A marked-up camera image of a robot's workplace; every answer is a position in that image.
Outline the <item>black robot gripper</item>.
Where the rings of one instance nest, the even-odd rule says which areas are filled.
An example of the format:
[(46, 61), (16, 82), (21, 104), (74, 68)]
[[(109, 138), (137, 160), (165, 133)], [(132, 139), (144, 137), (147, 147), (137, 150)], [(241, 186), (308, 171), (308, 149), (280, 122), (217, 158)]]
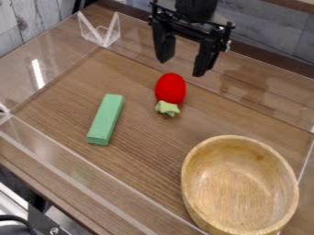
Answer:
[(151, 1), (149, 6), (155, 53), (160, 63), (167, 62), (175, 54), (172, 31), (185, 38), (216, 38), (217, 41), (205, 38), (200, 42), (192, 75), (201, 77), (212, 69), (219, 52), (229, 49), (233, 21), (216, 12), (217, 1)]

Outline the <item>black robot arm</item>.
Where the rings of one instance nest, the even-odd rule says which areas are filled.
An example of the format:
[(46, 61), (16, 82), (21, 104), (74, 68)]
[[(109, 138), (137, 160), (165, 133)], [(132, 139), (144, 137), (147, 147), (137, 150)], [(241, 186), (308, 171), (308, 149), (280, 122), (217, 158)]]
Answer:
[(164, 63), (173, 57), (176, 36), (197, 42), (192, 75), (201, 77), (231, 48), (233, 21), (216, 13), (217, 0), (151, 0), (149, 5), (156, 59)]

